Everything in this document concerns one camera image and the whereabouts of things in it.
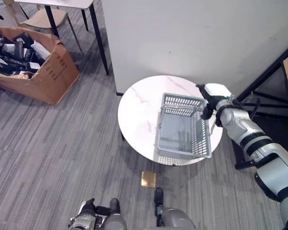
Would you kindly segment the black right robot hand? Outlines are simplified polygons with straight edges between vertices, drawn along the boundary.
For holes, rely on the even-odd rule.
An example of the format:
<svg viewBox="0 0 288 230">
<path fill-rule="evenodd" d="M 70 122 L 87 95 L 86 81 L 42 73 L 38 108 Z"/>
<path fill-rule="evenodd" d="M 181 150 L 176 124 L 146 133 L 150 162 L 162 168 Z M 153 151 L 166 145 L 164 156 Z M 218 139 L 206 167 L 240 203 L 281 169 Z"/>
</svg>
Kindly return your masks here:
<svg viewBox="0 0 288 230">
<path fill-rule="evenodd" d="M 231 97 L 232 93 L 223 84 L 218 83 L 207 83 L 197 84 L 196 87 L 199 89 L 201 95 L 207 100 L 207 104 L 203 110 L 201 118 L 208 120 L 211 118 L 213 111 L 217 111 L 217 104 L 220 101 Z"/>
</svg>

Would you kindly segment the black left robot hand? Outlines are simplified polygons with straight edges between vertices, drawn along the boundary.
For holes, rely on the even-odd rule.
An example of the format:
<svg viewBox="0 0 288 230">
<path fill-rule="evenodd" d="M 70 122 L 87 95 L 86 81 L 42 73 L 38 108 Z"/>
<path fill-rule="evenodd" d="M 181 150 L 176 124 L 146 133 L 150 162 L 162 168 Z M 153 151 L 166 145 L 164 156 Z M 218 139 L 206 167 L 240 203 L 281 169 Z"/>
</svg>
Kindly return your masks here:
<svg viewBox="0 0 288 230">
<path fill-rule="evenodd" d="M 78 215 L 92 215 L 96 214 L 95 212 L 95 205 L 94 205 L 94 198 L 83 201 L 80 206 L 79 214 Z"/>
</svg>

